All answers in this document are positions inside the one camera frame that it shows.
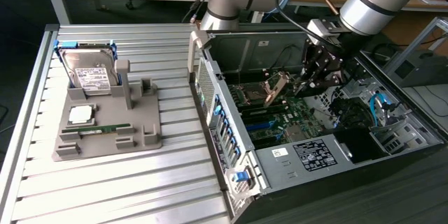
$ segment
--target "green circuit board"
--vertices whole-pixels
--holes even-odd
[[[324,128],[301,98],[280,96],[276,99],[276,104],[262,108],[264,99],[266,98],[262,82],[241,83],[228,87],[256,149],[309,139],[320,135]],[[256,125],[266,123],[270,123],[268,129],[250,129],[252,126],[256,127]],[[288,135],[292,126],[300,137]]]

